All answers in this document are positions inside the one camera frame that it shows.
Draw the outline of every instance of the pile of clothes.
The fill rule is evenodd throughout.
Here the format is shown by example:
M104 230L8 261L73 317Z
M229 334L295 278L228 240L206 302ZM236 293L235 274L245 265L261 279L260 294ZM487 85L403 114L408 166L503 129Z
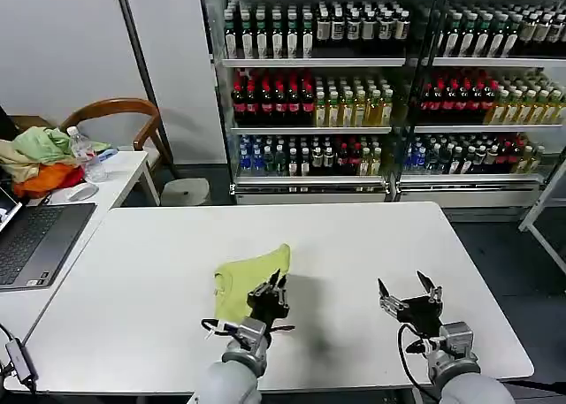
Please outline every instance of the pile of clothes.
M110 147L92 142L95 152ZM58 129L30 127L13 141L0 140L0 166L11 175L14 194L41 198L80 183L84 171L71 151L71 139Z

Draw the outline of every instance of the tabletop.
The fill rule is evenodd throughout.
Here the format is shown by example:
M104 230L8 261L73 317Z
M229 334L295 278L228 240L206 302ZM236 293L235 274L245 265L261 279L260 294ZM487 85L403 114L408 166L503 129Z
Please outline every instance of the tabletop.
M96 208L51 286L0 293L0 321L13 335L22 340L26 338L106 213L126 199L127 194L140 177L147 157L147 153L143 151L119 152L103 162L108 172L108 179L97 183L99 190L96 194L80 201L93 202ZM50 205L73 204L74 202L67 201L66 194L64 189L54 192L50 198Z
M527 377L529 357L431 202L112 210L32 331L38 391L191 393L222 355L206 339L220 264L291 248L289 317L273 335L264 391L406 386L399 323L379 307L380 277L403 299L417 270L443 286L444 323L475 333L482 372ZM407 334L407 343L411 338ZM408 357L418 382L426 362ZM8 389L20 389L9 378Z

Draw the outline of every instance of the white wall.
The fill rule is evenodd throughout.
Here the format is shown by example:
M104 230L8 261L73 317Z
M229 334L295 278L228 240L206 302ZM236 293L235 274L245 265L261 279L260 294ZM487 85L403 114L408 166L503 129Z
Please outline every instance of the white wall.
M97 100L147 98L118 0L0 0L0 104L58 125ZM131 143L146 120L123 115L86 133Z
M130 0L177 164L225 163L198 0ZM147 99L118 0L0 0L0 104L55 125L110 97ZM87 123L131 144L147 118Z
M129 0L177 163L225 163L200 0Z

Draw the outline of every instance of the chair backrest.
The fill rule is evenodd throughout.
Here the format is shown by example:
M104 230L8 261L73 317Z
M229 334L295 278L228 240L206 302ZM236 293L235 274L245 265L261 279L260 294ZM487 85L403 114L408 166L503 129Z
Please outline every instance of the chair backrest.
M75 111L60 126L62 131L70 126L77 126L85 119L100 118L107 115L120 114L123 112L137 112L151 117L159 117L159 110L150 101L133 97L118 97L91 103Z

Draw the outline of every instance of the beverage refrigerator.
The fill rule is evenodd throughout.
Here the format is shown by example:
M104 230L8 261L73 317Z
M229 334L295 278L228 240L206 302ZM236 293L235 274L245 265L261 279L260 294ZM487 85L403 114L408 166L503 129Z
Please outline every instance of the beverage refrigerator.
M518 217L562 161L564 0L203 0L203 14L239 204Z

